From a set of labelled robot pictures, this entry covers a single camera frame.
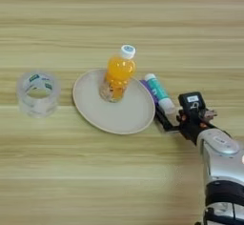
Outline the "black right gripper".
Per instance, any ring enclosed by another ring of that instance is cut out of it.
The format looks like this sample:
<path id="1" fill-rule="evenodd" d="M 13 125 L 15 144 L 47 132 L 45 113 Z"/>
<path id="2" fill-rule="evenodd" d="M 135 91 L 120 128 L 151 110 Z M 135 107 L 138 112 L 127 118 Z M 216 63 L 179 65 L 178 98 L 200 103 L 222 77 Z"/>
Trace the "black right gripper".
<path id="1" fill-rule="evenodd" d="M 155 118 L 162 125 L 165 132 L 180 132 L 187 140 L 196 144 L 197 137 L 205 130 L 214 129 L 210 121 L 217 116 L 216 111 L 209 109 L 182 109 L 177 116 L 178 126 L 174 126 L 166 115 L 155 108 Z"/>

